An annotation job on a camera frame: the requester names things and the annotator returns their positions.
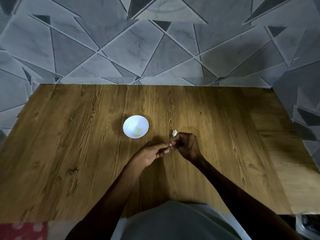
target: left hand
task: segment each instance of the left hand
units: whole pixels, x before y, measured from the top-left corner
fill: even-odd
[[[164,154],[170,152],[170,147],[166,143],[160,143],[155,145],[148,145],[149,142],[144,145],[133,158],[141,160],[145,167],[149,166],[156,158],[162,157]]]

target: garlic skin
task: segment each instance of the garlic skin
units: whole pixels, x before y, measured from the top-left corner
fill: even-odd
[[[175,137],[177,134],[178,134],[178,131],[176,131],[176,130],[174,130],[174,131],[172,132],[172,136],[173,136],[173,137]]]

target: person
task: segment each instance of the person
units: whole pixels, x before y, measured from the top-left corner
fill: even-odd
[[[251,197],[215,169],[202,155],[197,137],[178,133],[171,145],[144,146],[135,153],[98,203],[68,234],[66,240],[110,239],[126,201],[143,169],[175,149],[218,191],[251,239],[302,239],[268,207]],[[130,218],[121,239],[241,239],[210,206],[168,201]]]

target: forearm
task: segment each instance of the forearm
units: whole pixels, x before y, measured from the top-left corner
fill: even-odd
[[[204,157],[192,163],[215,187],[228,209],[253,240],[275,236],[282,237],[281,239],[302,239],[282,218],[223,176]]]
[[[123,168],[120,175],[75,229],[74,239],[110,239],[130,193],[144,166],[136,158]]]

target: right hand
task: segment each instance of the right hand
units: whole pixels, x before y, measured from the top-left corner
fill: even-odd
[[[188,161],[194,161],[202,157],[200,152],[198,138],[191,133],[179,132],[171,141],[174,149]]]

